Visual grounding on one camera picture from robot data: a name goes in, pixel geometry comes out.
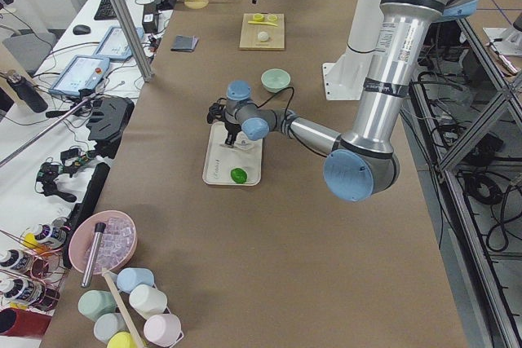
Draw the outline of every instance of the chair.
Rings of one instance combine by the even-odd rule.
[[[0,24],[0,28],[14,33],[2,43],[30,76],[37,72],[56,44],[56,35],[53,33],[21,34],[20,31],[4,24]]]

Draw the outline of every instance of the green lime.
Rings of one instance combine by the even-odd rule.
[[[234,183],[245,183],[247,175],[242,168],[237,167],[236,169],[230,170],[230,177]]]

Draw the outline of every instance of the black mouse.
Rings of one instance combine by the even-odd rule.
[[[77,24],[73,27],[73,34],[77,36],[81,36],[83,34],[89,34],[91,32],[91,28],[86,24]]]

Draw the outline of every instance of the pink bowl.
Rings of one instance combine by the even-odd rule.
[[[132,221],[131,217],[121,211],[102,211],[97,214],[92,215],[88,218],[84,223],[80,225],[79,228],[73,234],[73,238],[71,238],[71,242],[69,244],[69,259],[71,264],[73,264],[74,269],[84,272],[86,266],[86,252],[91,248],[92,241],[95,236],[95,225],[98,222],[104,222],[108,224],[109,219],[115,218],[118,220],[122,220],[128,227],[132,229],[132,243],[126,248],[126,253],[123,257],[115,259],[112,262],[112,265],[105,266],[110,271],[115,271],[123,267],[125,264],[129,262],[134,251],[136,251],[136,246],[138,244],[138,236],[136,235],[136,226]],[[94,275],[100,275],[101,271],[97,271],[96,268]]]

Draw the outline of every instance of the mint green bowl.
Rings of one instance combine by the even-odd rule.
[[[290,74],[284,69],[272,68],[261,75],[261,83],[271,93],[276,93],[290,84]]]

